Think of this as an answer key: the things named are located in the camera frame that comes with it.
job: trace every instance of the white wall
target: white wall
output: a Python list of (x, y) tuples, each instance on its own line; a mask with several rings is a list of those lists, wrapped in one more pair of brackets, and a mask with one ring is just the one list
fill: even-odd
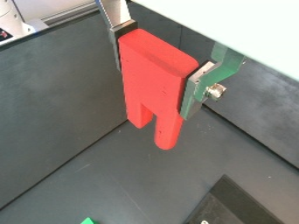
[(299, 81), (298, 0), (134, 0)]
[(24, 20), (46, 18), (76, 6), (94, 1), (90, 0), (14, 0), (23, 14)]

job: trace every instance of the red plastic part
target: red plastic part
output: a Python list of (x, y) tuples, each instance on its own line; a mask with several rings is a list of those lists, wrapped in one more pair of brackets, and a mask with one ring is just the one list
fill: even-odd
[(170, 150), (183, 125), (179, 107), (186, 77), (199, 63), (142, 29), (119, 39), (119, 53), (127, 118), (138, 128), (143, 128), (155, 114), (155, 143), (159, 148)]

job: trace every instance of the dark gray table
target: dark gray table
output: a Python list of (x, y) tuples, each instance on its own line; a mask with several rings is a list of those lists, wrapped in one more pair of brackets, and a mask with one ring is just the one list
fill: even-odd
[(154, 123), (123, 124), (2, 211), (0, 223), (76, 224), (91, 216), (103, 224), (179, 224), (223, 174), (298, 223), (298, 170), (235, 126), (204, 109), (170, 151), (155, 147), (154, 131)]

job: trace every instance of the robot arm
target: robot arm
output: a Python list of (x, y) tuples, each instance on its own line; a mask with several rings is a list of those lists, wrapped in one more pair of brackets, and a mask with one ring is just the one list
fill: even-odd
[(127, 118), (143, 128), (158, 116), (155, 143), (170, 150), (183, 120), (211, 98), (219, 100), (226, 88), (218, 84), (239, 70), (244, 55), (216, 43), (216, 61), (200, 67), (195, 59), (147, 31), (138, 29), (126, 0), (96, 0), (115, 49), (116, 67), (123, 74)]

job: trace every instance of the green object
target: green object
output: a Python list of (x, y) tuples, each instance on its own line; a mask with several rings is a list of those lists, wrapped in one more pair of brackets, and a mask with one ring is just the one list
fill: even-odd
[(246, 59), (243, 54), (235, 52), (220, 43), (215, 43), (211, 57), (218, 62), (214, 67), (207, 73), (195, 73), (187, 80), (180, 111), (184, 120), (187, 120), (202, 107), (202, 103), (207, 99), (207, 88), (235, 74)]
[(87, 218), (80, 224), (99, 224), (91, 218)]

